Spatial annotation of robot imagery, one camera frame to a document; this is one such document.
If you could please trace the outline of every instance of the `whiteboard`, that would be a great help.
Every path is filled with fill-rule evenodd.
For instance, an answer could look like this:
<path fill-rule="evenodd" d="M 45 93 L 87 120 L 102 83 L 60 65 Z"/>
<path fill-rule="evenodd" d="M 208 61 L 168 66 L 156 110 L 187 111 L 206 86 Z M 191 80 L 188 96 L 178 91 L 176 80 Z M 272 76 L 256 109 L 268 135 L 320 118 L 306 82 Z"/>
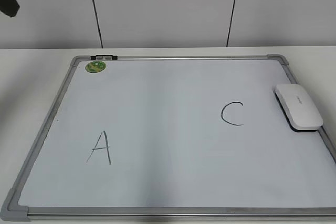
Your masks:
<path fill-rule="evenodd" d="M 273 60 L 79 63 L 22 190 L 34 207 L 336 207 L 318 132 L 287 124 Z M 223 117 L 235 124 L 223 121 Z M 105 131 L 107 149 L 95 150 Z M 102 135 L 97 148 L 106 147 Z"/>

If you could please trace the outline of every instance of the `white eraser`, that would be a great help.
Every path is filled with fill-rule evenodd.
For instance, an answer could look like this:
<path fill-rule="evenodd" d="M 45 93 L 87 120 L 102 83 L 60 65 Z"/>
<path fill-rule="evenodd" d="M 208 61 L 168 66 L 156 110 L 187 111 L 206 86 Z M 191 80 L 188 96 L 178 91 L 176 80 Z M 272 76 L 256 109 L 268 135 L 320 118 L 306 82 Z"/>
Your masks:
<path fill-rule="evenodd" d="M 275 87 L 281 106 L 291 126 L 298 131 L 315 131 L 323 119 L 306 90 L 298 84 L 279 84 Z"/>

